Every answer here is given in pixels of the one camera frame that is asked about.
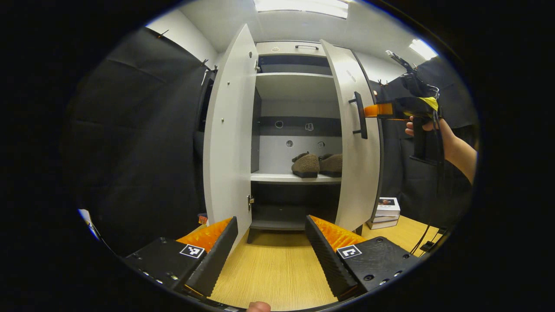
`black curtain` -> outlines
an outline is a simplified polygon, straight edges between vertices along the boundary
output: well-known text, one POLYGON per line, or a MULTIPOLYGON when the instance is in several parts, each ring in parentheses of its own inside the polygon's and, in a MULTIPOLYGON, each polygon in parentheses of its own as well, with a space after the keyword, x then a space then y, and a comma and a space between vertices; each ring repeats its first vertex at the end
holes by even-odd
POLYGON ((121 256, 185 235, 202 212, 193 133, 207 67, 158 35, 127 36, 81 82, 61 146, 80 208, 121 256))
MULTIPOLYGON (((420 64, 418 75, 440 89, 438 102, 454 134, 471 146, 478 139, 478 118, 466 85, 445 61, 432 58, 420 64)), ((386 85, 374 83, 378 102, 410 97, 400 78, 386 85)), ((397 197, 401 214, 436 227, 452 228, 470 207, 472 187, 468 179, 449 162, 445 162, 445 181, 436 197, 436 167, 411 160, 413 138, 405 133, 406 122, 384 120, 384 177, 382 197, 397 197)))

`black door handle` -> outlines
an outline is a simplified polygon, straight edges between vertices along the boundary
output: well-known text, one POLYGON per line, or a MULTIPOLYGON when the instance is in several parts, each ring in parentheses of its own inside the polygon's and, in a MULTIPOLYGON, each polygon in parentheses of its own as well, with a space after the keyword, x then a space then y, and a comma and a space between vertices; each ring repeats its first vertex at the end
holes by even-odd
POLYGON ((356 102, 356 107, 359 111, 360 130, 354 130, 353 133, 360 133, 361 138, 368 140, 368 130, 366 130, 366 117, 364 115, 364 107, 362 106, 362 99, 360 93, 355 91, 355 98, 350 100, 349 103, 356 102))
POLYGON ((320 49, 319 47, 316 47, 316 46, 305 46, 304 44, 297 44, 297 45, 295 46, 295 48, 299 48, 299 47, 311 47, 311 48, 316 48, 316 50, 319 50, 319 49, 320 49))

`hook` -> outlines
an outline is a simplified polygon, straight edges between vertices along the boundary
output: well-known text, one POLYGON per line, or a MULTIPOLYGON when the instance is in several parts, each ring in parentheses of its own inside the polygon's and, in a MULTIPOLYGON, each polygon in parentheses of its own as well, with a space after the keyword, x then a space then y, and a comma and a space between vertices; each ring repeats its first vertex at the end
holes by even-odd
POLYGON ((158 35, 158 38, 161 38, 166 32, 168 32, 168 31, 165 31, 165 32, 161 33, 160 35, 158 35))

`brown shoe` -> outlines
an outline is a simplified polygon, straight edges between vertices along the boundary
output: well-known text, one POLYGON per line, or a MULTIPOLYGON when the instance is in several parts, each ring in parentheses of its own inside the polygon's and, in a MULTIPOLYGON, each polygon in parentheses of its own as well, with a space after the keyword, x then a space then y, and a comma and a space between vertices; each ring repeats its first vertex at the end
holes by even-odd
POLYGON ((320 173, 328 177, 339 178, 343 169, 343 154, 325 154, 318 157, 320 173))
POLYGON ((294 164, 291 166, 293 174, 298 175, 301 178, 318 177, 318 172, 320 171, 318 156, 306 152, 293 158, 291 161, 294 162, 294 164))

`white cabinet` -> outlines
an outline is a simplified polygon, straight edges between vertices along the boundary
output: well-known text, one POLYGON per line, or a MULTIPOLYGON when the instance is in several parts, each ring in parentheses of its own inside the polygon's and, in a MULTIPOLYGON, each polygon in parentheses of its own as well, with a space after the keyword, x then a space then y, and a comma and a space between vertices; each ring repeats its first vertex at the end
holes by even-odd
POLYGON ((237 217, 239 235, 251 224, 250 145, 258 53, 245 25, 222 56, 204 133, 203 177, 210 224, 237 217))
POLYGON ((249 227, 302 230, 304 216, 320 208, 318 199, 331 204, 325 214, 347 230, 370 219, 378 196, 379 127, 376 119, 360 117, 364 112, 357 108, 355 92, 360 105, 374 104, 350 50, 323 40, 255 46, 245 25, 221 60, 206 116, 203 164, 209 221, 236 216, 237 244, 249 227), (272 54, 292 62, 265 57, 272 54), (259 73, 258 66, 268 70, 259 73), (293 175, 291 159, 307 149, 317 155, 342 153, 342 177, 293 175), (252 209, 251 186, 267 197, 255 196, 252 209), (288 201, 296 196, 306 203, 288 201))

